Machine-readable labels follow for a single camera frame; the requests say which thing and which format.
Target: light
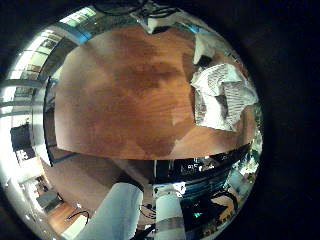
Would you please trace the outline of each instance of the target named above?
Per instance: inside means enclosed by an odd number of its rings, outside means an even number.
[[[180,192],[181,194],[184,194],[186,192],[186,183],[180,182],[180,183],[174,183],[173,188]]]
[[[202,213],[194,213],[193,216],[195,216],[195,218],[198,218],[202,215]]]

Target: white pillar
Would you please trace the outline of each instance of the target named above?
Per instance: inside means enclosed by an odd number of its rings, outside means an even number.
[[[158,188],[155,240],[185,240],[185,228],[177,190]]]

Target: wooden floor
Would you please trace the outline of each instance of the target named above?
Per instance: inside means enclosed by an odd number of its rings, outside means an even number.
[[[68,216],[70,216],[70,214],[72,214],[73,211],[74,211],[74,208],[71,207],[68,203],[62,203],[59,207],[52,210],[48,214],[48,222],[57,234],[63,233],[69,226],[72,225],[72,223],[74,223],[77,220],[79,215],[73,217],[68,221],[65,221],[65,219]]]

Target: desk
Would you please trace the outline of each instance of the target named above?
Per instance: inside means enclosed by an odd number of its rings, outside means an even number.
[[[139,26],[100,34],[66,58],[56,92],[59,148],[108,158],[182,159],[217,154],[253,138],[247,107],[238,132],[196,126],[189,84],[194,36]]]

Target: white cloth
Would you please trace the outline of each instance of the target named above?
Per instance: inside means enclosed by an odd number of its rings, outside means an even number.
[[[256,91],[233,65],[223,63],[196,72],[195,120],[199,126],[235,131],[246,106],[258,101]]]

